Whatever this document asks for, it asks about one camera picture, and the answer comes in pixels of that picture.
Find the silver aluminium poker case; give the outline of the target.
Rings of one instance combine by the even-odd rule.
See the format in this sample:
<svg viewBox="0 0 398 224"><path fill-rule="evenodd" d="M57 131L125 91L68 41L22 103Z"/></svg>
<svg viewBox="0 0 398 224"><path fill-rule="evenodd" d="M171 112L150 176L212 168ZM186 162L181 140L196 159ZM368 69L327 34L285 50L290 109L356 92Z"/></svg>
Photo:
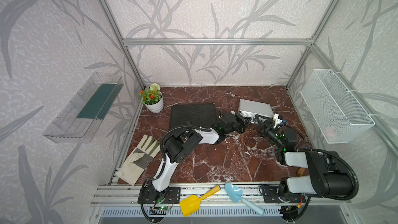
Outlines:
<svg viewBox="0 0 398 224"><path fill-rule="evenodd" d="M240 99L239 113L244 117L254 118L255 115L272 118L274 116L273 110L269 104Z"/></svg>

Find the black poker case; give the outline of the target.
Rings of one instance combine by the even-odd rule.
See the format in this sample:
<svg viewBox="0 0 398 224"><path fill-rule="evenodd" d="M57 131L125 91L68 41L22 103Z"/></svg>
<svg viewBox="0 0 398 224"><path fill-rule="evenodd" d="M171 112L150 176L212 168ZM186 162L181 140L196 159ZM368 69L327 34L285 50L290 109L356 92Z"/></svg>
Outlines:
<svg viewBox="0 0 398 224"><path fill-rule="evenodd" d="M177 104L171 108L169 128L189 122L196 127L210 127L218 121L214 103Z"/></svg>

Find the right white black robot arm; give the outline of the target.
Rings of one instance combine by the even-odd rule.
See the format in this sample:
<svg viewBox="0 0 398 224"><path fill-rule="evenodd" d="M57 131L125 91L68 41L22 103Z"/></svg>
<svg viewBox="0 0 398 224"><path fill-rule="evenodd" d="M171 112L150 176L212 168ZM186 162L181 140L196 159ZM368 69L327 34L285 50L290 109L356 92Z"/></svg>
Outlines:
<svg viewBox="0 0 398 224"><path fill-rule="evenodd" d="M276 159L284 166L307 169L307 176L281 179L277 195L289 201L298 195L348 201L359 192L359 180L353 168L334 151L299 149L300 134L279 118L255 115L259 133L277 147Z"/></svg>

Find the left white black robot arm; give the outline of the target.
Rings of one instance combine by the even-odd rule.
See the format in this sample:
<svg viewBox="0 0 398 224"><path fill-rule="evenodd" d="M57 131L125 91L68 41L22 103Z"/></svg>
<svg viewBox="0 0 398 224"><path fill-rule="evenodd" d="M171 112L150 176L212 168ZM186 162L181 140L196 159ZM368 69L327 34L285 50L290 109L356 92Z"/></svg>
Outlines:
<svg viewBox="0 0 398 224"><path fill-rule="evenodd" d="M195 126L186 121L168 130L160 141L163 160L155 177L146 181L149 192L154 195L165 192L178 164L185 161L197 146L220 144L230 133L244 133L249 124L249 117L230 112L208 127Z"/></svg>

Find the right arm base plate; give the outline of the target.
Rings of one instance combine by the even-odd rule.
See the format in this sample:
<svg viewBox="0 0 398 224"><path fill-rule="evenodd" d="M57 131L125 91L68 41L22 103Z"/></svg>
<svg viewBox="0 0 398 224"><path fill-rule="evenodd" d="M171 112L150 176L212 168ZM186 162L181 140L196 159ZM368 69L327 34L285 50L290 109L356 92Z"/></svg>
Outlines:
<svg viewBox="0 0 398 224"><path fill-rule="evenodd" d="M293 205L306 203L306 199L302 194L290 193L282 186L261 185L259 192L265 203L291 203Z"/></svg>

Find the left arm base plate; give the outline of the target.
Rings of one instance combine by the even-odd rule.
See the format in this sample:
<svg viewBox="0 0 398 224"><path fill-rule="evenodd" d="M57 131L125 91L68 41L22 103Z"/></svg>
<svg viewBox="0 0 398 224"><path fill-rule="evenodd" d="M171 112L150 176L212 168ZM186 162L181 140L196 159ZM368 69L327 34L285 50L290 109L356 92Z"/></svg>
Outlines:
<svg viewBox="0 0 398 224"><path fill-rule="evenodd" d="M152 186L140 189L137 202L139 204L177 204L180 202L180 187L168 187L163 191L157 191Z"/></svg>

